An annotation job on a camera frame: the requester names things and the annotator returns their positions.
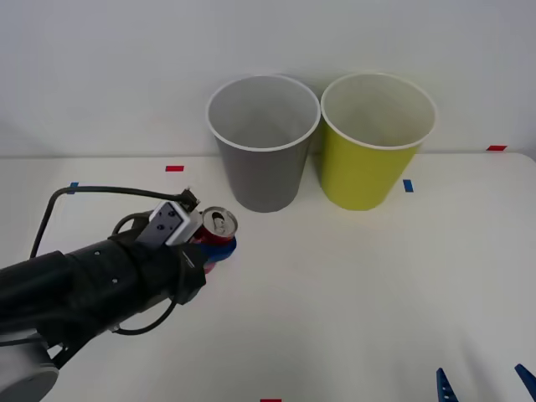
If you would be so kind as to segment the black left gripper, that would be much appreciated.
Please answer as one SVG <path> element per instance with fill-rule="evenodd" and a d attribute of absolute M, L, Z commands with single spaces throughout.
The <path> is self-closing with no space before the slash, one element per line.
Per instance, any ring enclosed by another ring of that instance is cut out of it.
<path fill-rule="evenodd" d="M 213 242 L 194 240 L 192 244 L 162 245 L 156 249 L 137 245 L 137 264 L 142 289 L 147 294 L 142 310 L 166 299 L 185 305 L 206 285 L 204 264 L 228 259 L 237 247 L 236 238 Z"/>

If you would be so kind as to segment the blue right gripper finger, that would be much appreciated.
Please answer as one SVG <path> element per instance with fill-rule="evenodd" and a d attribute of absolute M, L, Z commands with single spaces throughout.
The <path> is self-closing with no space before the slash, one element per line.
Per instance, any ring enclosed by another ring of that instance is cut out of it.
<path fill-rule="evenodd" d="M 532 375 L 522 364 L 515 366 L 515 371 L 522 380 L 525 388 L 532 398 L 536 398 L 536 377 Z"/>
<path fill-rule="evenodd" d="M 457 402 L 457 397 L 453 391 L 443 368 L 436 370 L 436 388 L 439 402 Z"/>

